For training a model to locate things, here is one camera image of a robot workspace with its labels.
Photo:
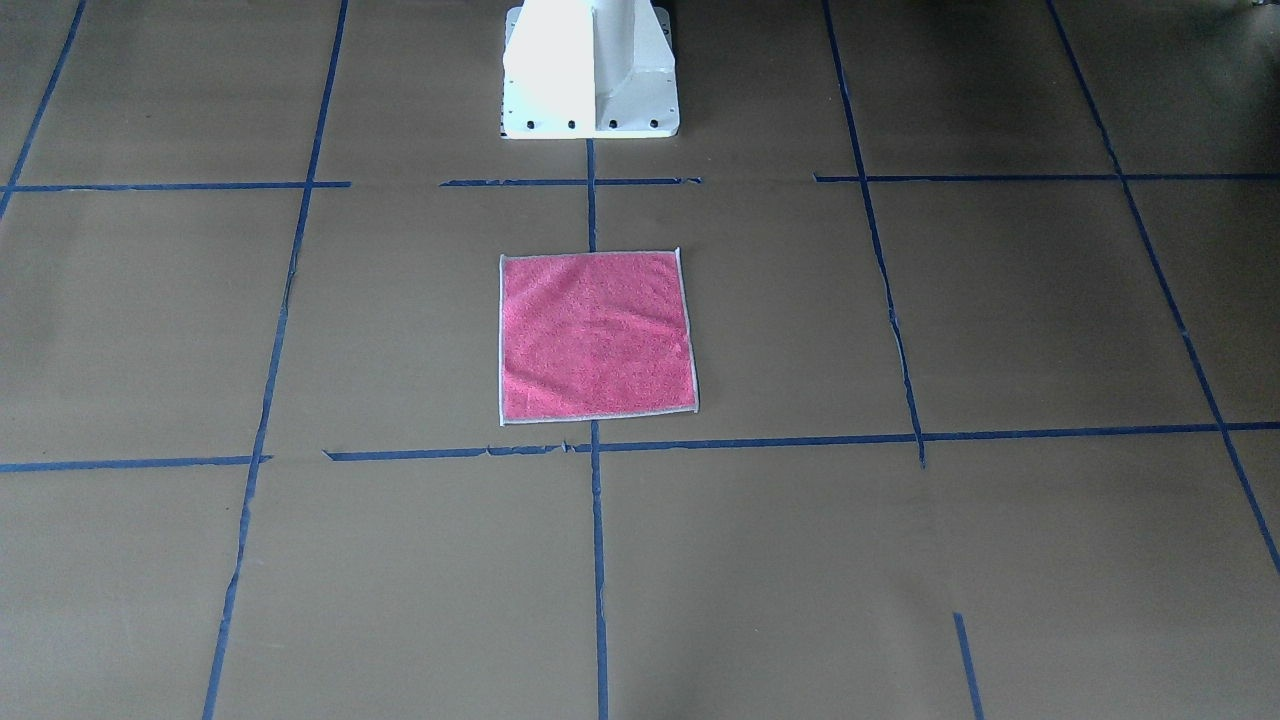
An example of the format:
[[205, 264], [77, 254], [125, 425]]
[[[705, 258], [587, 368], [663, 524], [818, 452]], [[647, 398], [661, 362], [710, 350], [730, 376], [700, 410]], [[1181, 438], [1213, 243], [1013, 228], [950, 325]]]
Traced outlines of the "pink towel with grey edge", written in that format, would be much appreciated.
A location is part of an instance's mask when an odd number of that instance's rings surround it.
[[504, 427], [696, 413], [678, 249], [502, 256]]

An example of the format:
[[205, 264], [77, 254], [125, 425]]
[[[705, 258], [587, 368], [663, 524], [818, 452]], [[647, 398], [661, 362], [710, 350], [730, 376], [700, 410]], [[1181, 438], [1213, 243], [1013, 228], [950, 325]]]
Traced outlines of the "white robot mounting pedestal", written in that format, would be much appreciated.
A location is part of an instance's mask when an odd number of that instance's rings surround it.
[[681, 124], [672, 17], [653, 1], [525, 1], [506, 13], [500, 135], [668, 138]]

